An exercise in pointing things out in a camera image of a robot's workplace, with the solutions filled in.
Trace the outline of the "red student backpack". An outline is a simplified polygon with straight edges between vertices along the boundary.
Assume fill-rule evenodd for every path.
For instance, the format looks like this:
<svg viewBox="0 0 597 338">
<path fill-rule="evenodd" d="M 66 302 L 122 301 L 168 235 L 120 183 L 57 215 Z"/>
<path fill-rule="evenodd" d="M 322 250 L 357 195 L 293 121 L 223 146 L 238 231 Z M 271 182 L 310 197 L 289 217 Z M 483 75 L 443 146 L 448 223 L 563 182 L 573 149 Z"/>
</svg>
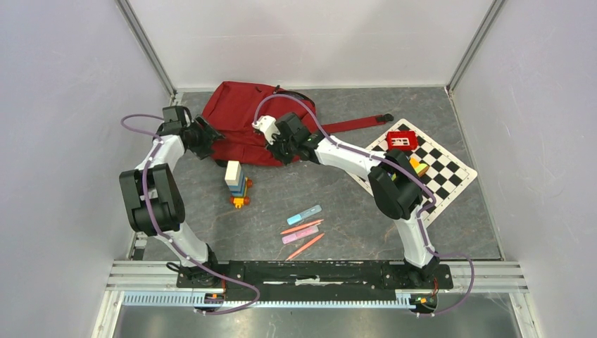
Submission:
<svg viewBox="0 0 597 338">
<path fill-rule="evenodd" d="M 218 166 L 226 167 L 228 161 L 259 166 L 283 165 L 265 148 L 265 137 L 258 134 L 251 125 L 258 105 L 263 99 L 274 94 L 296 97 L 317 116 L 313 100 L 302 93 L 285 90 L 279 85 L 273 87 L 250 82 L 224 81 L 214 91 L 203 109 L 202 116 L 224 136 L 224 139 L 213 143 L 214 153 L 210 155 Z M 270 115 L 278 119 L 290 112 L 296 113 L 310 132 L 317 130 L 307 110 L 290 99 L 268 100 L 261 107 L 258 116 Z M 328 134 L 334 134 L 383 125 L 393 120 L 392 114 L 387 113 L 322 126 Z"/>
</svg>

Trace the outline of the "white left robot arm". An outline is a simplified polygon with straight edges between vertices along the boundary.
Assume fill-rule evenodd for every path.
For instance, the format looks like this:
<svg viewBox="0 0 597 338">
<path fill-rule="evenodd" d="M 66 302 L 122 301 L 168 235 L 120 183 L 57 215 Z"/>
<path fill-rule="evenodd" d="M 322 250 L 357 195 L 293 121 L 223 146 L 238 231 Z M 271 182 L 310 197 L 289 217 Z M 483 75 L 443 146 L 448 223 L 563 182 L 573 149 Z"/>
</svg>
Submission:
<svg viewBox="0 0 597 338">
<path fill-rule="evenodd" d="M 192 117 L 185 106 L 163 108 L 159 120 L 155 132 L 144 132 L 152 138 L 145 159 L 119 176 L 127 219 L 135 232 L 155 237 L 178 257 L 180 262 L 168 263 L 168 268 L 212 287 L 220 281 L 221 268 L 213 250 L 186 223 L 183 198 L 172 172 L 188 151 L 199 159 L 210 157 L 214 142 L 223 135 L 201 116 Z"/>
</svg>

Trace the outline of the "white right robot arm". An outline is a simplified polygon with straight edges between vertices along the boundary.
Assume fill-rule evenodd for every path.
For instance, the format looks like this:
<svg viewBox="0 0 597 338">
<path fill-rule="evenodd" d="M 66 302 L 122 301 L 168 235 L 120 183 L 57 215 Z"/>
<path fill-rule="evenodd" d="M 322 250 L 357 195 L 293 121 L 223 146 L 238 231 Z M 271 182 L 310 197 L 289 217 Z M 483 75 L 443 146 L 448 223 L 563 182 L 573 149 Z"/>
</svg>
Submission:
<svg viewBox="0 0 597 338">
<path fill-rule="evenodd" d="M 425 186 L 402 151 L 370 151 L 322 130 L 311 132 L 295 113 L 278 119 L 264 115 L 252 126 L 265 137 L 266 149 L 280 163 L 301 159 L 368 181 L 377 208 L 396 225 L 409 283 L 425 287 L 434 279 L 440 260 L 421 219 Z"/>
</svg>

